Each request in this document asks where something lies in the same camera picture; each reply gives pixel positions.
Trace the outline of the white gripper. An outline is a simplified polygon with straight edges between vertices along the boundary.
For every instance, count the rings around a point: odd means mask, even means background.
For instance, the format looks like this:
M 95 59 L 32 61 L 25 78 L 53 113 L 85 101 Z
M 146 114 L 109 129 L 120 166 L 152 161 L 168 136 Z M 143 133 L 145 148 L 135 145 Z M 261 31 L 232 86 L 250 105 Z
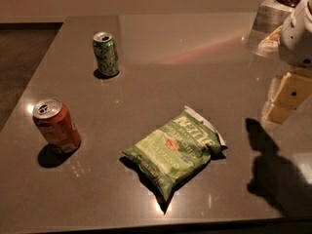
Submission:
M 301 0 L 285 19 L 279 40 L 279 55 L 284 62 L 298 66 L 270 84 L 265 119 L 284 123 L 312 95 L 312 0 Z

